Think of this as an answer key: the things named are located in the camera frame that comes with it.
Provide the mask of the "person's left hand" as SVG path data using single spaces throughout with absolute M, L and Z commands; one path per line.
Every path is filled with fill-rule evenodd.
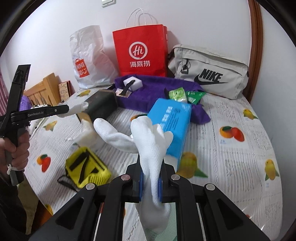
M 24 170 L 28 164 L 29 157 L 29 133 L 25 131 L 18 139 L 16 147 L 8 138 L 1 138 L 1 175 L 8 179 L 5 151 L 11 153 L 13 158 L 11 165 L 18 171 Z

